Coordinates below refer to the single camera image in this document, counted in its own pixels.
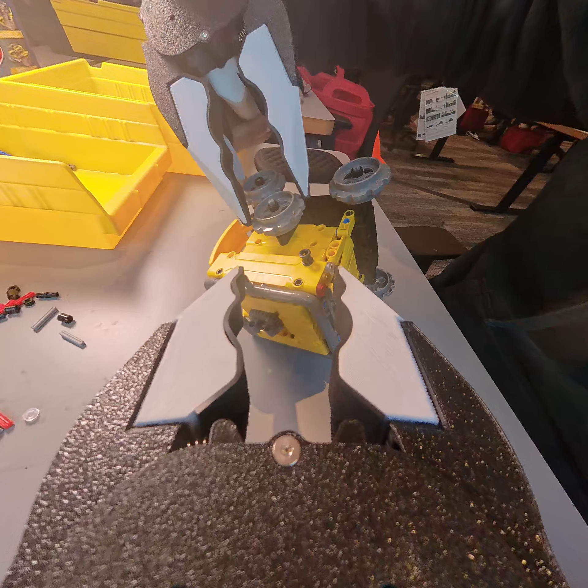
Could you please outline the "white printed sheet on stand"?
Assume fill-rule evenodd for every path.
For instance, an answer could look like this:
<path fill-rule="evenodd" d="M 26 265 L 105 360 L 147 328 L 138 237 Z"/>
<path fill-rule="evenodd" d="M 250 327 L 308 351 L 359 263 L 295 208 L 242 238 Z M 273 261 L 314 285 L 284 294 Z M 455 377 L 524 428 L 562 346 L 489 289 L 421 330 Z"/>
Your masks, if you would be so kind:
<path fill-rule="evenodd" d="M 456 134 L 458 118 L 466 111 L 457 88 L 439 86 L 420 93 L 417 141 L 437 141 Z"/>

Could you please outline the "pile of small brick parts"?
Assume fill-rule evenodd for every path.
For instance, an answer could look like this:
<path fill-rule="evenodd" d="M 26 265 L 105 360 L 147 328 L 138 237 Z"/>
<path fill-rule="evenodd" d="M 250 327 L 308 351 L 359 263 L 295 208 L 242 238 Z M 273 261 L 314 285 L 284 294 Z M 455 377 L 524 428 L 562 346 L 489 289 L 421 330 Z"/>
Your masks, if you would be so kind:
<path fill-rule="evenodd" d="M 4 322 L 10 316 L 15 316 L 21 313 L 23 307 L 33 307 L 40 300 L 56 300 L 59 299 L 59 292 L 26 292 L 22 293 L 20 287 L 13 285 L 6 291 L 6 302 L 1 302 L 1 322 Z M 38 319 L 31 329 L 34 332 L 39 332 L 45 325 L 56 318 L 59 311 L 56 307 L 50 309 Z"/>

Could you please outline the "yellow brick toy truck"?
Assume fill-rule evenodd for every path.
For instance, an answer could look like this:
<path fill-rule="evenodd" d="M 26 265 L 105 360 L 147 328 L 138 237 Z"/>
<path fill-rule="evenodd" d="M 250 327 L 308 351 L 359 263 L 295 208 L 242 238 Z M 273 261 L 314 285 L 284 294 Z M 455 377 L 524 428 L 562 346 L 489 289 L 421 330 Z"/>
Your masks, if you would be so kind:
<path fill-rule="evenodd" d="M 302 224 L 301 218 L 294 230 L 273 237 L 234 221 L 210 255 L 207 288 L 242 267 L 252 283 L 242 302 L 248 331 L 262 339 L 330 355 L 339 339 L 334 325 L 334 268 L 345 268 L 379 298 L 393 291 L 394 280 L 386 270 L 376 267 L 370 281 L 359 273 L 352 239 L 352 207 L 372 202 L 392 176 L 390 166 L 373 157 L 342 164 L 330 183 L 323 184 L 331 198 L 347 207 L 336 227 Z M 287 183 L 282 173 L 256 170 L 243 186 L 247 203 L 255 210 L 263 198 L 286 190 Z M 305 209 L 312 197 L 304 198 Z"/>

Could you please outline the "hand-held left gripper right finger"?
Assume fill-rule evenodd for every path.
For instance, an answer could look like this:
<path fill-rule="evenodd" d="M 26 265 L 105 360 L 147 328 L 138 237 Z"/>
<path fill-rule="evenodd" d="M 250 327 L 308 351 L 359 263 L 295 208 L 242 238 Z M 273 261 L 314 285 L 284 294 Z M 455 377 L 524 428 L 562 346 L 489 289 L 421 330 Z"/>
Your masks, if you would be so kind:
<path fill-rule="evenodd" d="M 403 328 L 404 320 L 342 267 L 334 276 L 338 343 L 329 379 L 332 438 L 357 421 L 368 443 L 390 425 L 440 426 L 440 417 Z"/>

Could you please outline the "red and black backpack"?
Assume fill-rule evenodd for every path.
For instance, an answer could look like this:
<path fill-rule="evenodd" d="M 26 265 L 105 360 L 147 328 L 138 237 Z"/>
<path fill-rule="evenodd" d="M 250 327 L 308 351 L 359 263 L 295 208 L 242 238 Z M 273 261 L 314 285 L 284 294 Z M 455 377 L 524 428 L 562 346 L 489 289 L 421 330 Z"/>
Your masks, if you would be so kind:
<path fill-rule="evenodd" d="M 298 72 L 336 119 L 335 150 L 355 159 L 373 120 L 374 104 L 367 90 L 346 79 L 345 70 L 340 66 L 333 75 L 326 72 L 312 75 L 303 66 L 298 66 Z"/>

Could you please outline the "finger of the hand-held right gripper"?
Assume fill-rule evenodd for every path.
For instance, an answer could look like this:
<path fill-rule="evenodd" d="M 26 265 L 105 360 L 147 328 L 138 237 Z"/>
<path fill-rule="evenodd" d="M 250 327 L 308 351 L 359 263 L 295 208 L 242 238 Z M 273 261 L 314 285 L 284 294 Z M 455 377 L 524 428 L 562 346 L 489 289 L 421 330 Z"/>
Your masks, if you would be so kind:
<path fill-rule="evenodd" d="M 251 214 L 242 187 L 243 169 L 236 164 L 236 153 L 225 136 L 221 100 L 216 94 L 210 96 L 206 86 L 191 77 L 172 83 L 170 92 L 187 150 L 241 223 L 250 226 Z"/>
<path fill-rule="evenodd" d="M 261 92 L 267 118 L 302 196 L 309 196 L 309 164 L 299 89 L 286 72 L 267 25 L 247 34 L 239 56 L 245 79 Z"/>

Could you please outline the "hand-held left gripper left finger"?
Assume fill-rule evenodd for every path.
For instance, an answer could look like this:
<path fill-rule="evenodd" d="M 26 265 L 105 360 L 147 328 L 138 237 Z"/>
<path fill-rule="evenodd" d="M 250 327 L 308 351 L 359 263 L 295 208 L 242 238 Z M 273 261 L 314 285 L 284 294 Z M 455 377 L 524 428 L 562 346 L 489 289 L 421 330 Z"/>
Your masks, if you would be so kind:
<path fill-rule="evenodd" d="M 178 424 L 202 442 L 219 419 L 245 440 L 250 398 L 242 349 L 247 279 L 237 267 L 192 302 L 168 332 L 129 428 Z"/>

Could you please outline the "pale grey desk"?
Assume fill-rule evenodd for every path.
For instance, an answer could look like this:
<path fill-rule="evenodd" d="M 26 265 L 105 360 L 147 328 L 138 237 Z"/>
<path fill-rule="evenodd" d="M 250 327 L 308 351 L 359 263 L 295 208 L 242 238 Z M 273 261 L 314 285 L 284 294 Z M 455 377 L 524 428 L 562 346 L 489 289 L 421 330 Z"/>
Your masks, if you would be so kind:
<path fill-rule="evenodd" d="M 1 242 L 1 296 L 10 285 L 61 294 L 85 349 L 65 342 L 56 320 L 31 326 L 52 306 L 1 323 L 1 580 L 22 539 L 38 488 L 86 406 L 161 324 L 204 290 L 212 246 L 233 220 L 204 177 L 167 175 L 114 250 Z M 587 587 L 587 525 L 445 306 L 376 207 L 379 264 L 396 281 L 386 299 L 413 321 L 486 403 L 518 455 L 555 557 L 569 584 Z M 40 409 L 33 424 L 22 420 Z"/>

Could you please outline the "grey desk with wooden edge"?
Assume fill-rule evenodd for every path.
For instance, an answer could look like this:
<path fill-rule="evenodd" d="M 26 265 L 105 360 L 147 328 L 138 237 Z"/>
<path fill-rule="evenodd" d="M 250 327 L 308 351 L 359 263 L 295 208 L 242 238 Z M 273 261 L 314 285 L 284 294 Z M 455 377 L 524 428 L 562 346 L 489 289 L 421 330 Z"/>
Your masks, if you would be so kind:
<path fill-rule="evenodd" d="M 305 134 L 319 136 L 332 134 L 335 118 L 312 90 L 303 95 L 300 106 Z"/>

